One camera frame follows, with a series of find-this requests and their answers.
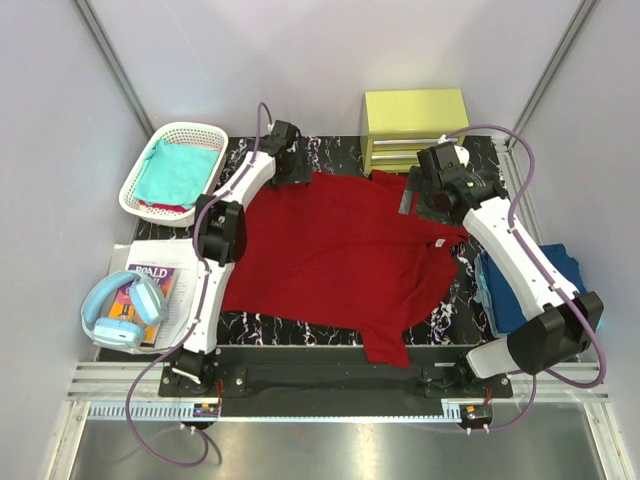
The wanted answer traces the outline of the red t shirt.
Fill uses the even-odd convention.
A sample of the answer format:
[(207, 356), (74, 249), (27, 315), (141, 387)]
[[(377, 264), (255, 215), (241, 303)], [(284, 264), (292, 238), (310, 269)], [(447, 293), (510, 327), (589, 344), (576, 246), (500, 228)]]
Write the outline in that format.
[(402, 334), (445, 298), (461, 227), (399, 213), (405, 182), (316, 172), (263, 188), (246, 211), (248, 243), (222, 310), (354, 330), (371, 363), (405, 368)]

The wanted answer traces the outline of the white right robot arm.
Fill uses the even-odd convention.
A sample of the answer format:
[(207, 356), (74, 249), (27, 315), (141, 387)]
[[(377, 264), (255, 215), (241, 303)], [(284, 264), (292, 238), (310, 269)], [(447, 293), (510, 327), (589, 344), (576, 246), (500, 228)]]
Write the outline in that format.
[(468, 158), (464, 148), (445, 139), (419, 151), (399, 210), (408, 213), (410, 195), (418, 193), (429, 208), (463, 227), (495, 262), (526, 318), (508, 335), (469, 350), (457, 364), (455, 387), (472, 397), (492, 377), (550, 371), (594, 346), (604, 305), (596, 293), (580, 292), (553, 266), (516, 218), (499, 177), (468, 171)]

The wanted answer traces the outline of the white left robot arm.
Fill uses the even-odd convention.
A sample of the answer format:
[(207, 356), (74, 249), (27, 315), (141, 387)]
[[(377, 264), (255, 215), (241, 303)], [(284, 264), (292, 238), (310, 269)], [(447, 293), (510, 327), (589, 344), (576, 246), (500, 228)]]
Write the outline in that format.
[(169, 357), (172, 373), (181, 376), (181, 384), (193, 395), (206, 395), (215, 386), (211, 362), (217, 347), (217, 321), (231, 273), (246, 251), (246, 209), (264, 186), (311, 182), (310, 164), (294, 151), (299, 136), (297, 126), (277, 120), (229, 180), (196, 203), (196, 287), (185, 338)]

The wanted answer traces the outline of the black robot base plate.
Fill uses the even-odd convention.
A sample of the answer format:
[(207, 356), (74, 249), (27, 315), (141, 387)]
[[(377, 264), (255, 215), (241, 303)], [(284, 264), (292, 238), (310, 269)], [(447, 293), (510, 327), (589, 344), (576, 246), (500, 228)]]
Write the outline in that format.
[(444, 400), (510, 399), (506, 376), (461, 386), (453, 379), (465, 346), (410, 346), (406, 368), (367, 361), (361, 347), (225, 346), (207, 358), (197, 385), (162, 370), (159, 394), (220, 398), (226, 419), (366, 420), (441, 416)]

